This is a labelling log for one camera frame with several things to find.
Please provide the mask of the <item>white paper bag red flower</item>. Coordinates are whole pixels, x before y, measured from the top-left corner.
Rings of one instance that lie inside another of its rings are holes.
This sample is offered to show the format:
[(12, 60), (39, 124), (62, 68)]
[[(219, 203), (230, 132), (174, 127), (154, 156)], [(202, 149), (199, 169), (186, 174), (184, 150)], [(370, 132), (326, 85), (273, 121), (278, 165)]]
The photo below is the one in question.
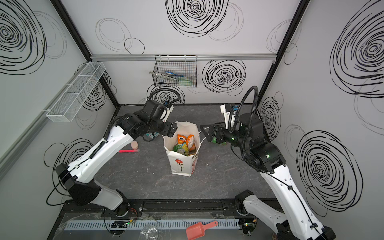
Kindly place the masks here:
[[(190, 122), (176, 122), (178, 130), (172, 138), (164, 137), (164, 148), (170, 162), (172, 174), (190, 177), (196, 168), (202, 140), (197, 125)], [(177, 135), (194, 135), (196, 149), (189, 150), (189, 155), (184, 156), (173, 152), (173, 147), (178, 145)]]

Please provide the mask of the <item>green snack packet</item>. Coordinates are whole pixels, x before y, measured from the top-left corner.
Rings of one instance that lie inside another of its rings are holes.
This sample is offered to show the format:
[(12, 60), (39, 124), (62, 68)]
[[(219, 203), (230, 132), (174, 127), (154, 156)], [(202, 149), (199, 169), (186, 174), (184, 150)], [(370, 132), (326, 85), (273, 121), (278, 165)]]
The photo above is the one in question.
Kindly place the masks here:
[(227, 142), (226, 142), (226, 141), (220, 141), (220, 140), (218, 140), (216, 137), (213, 137), (213, 138), (212, 138), (212, 143), (214, 143), (214, 144), (218, 144), (218, 145), (227, 145)]

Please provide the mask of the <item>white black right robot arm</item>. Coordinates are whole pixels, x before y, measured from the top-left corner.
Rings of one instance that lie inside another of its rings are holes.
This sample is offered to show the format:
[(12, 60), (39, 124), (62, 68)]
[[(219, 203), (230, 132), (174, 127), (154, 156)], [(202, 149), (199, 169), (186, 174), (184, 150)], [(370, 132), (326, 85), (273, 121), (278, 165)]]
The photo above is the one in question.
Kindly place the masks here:
[(272, 189), (282, 211), (264, 203), (251, 191), (236, 196), (237, 210), (251, 214), (274, 231), (279, 240), (334, 240), (335, 232), (323, 225), (300, 194), (279, 148), (268, 141), (264, 124), (256, 113), (242, 114), (238, 130), (230, 125), (201, 125), (209, 142), (229, 143), (241, 149), (241, 159), (261, 174)]

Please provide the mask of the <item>pink marker pen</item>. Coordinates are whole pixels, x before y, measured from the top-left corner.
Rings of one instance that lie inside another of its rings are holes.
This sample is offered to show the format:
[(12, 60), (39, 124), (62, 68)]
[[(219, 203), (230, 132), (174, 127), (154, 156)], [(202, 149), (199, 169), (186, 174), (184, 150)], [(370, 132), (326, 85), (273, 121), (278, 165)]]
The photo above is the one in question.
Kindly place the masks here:
[(140, 150), (120, 150), (119, 153), (137, 153)]

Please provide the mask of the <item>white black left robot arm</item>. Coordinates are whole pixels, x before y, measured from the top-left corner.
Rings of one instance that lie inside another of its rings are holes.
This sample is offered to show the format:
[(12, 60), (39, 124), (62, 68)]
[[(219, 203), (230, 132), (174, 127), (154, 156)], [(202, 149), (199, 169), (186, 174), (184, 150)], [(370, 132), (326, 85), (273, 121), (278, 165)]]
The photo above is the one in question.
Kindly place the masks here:
[(112, 190), (97, 182), (96, 173), (123, 147), (147, 133), (173, 137), (178, 129), (168, 121), (173, 103), (166, 105), (147, 100), (144, 107), (134, 113), (114, 118), (103, 138), (85, 154), (70, 164), (60, 164), (55, 171), (59, 182), (78, 206), (94, 204), (115, 212), (118, 217), (130, 210), (129, 202), (121, 191)]

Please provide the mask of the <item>orange snack packet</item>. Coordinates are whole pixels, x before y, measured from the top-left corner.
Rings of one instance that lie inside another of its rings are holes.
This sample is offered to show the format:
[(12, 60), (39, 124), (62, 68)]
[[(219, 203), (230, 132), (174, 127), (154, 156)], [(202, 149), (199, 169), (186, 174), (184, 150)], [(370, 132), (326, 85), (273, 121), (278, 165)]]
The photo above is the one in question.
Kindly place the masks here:
[(187, 137), (184, 135), (177, 135), (177, 141), (178, 145), (186, 144), (188, 147), (188, 150), (193, 151), (196, 149), (195, 145), (195, 136), (194, 135), (188, 135)]

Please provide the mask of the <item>beige pink eraser block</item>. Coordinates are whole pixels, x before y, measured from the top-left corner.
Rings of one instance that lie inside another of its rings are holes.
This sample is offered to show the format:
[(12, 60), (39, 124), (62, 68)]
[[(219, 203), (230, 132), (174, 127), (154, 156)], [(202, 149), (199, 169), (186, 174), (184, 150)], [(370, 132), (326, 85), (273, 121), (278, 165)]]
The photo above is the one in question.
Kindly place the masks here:
[(137, 141), (132, 141), (132, 142), (130, 143), (130, 145), (131, 145), (131, 148), (132, 148), (133, 150), (137, 150), (137, 149), (139, 148), (139, 144), (138, 144)]

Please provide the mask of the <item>yellow snack packet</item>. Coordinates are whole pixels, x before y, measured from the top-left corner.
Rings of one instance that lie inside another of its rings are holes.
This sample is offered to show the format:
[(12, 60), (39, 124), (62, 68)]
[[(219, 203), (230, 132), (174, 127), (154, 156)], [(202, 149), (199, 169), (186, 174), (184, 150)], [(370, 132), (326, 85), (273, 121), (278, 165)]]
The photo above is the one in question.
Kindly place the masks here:
[(189, 155), (189, 148), (188, 148), (187, 143), (175, 145), (173, 147), (173, 152), (179, 153), (179, 154), (184, 155), (184, 156), (188, 156)]

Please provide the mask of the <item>teal snack packet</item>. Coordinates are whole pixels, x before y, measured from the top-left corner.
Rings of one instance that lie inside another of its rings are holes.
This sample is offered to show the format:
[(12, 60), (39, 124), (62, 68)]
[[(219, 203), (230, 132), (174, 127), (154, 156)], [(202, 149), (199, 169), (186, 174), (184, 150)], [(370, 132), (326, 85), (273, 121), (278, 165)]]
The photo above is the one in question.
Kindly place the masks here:
[(143, 136), (143, 140), (145, 142), (152, 142), (155, 138), (157, 138), (160, 134), (157, 133), (157, 132), (154, 132), (154, 133), (146, 133), (144, 136)]

